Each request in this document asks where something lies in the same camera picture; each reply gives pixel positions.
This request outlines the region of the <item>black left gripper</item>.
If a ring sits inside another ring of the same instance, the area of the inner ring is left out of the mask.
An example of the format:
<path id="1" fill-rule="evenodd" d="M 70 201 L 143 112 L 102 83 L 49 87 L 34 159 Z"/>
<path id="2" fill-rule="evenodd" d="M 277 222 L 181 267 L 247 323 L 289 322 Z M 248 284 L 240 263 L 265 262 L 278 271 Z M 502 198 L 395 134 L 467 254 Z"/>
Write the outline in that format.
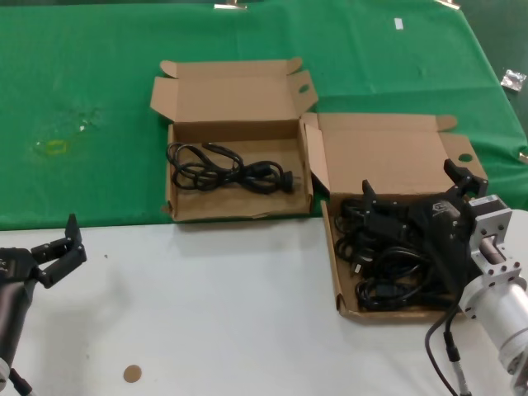
<path id="1" fill-rule="evenodd" d="M 87 260 L 75 214 L 70 214 L 64 237 L 31 250 L 1 249 L 1 359 L 12 363 L 33 300 L 35 285 L 49 289 Z"/>

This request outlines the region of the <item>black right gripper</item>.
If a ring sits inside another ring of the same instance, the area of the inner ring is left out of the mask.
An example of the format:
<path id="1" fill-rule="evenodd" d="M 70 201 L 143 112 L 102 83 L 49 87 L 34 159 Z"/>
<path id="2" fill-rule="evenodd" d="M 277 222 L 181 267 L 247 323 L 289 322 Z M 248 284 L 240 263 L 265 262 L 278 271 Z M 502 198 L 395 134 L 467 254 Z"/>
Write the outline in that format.
<path id="1" fill-rule="evenodd" d="M 446 288 L 459 298 L 469 283 L 473 263 L 469 228 L 456 206 L 462 206 L 470 198 L 486 196 L 488 180 L 457 166 L 451 159 L 445 160 L 443 168 L 453 186 L 444 195 L 422 197 L 412 201 L 409 207 L 379 199 L 370 183 L 363 180 L 363 224 L 367 231 L 380 237 L 405 241 L 409 219 Z"/>

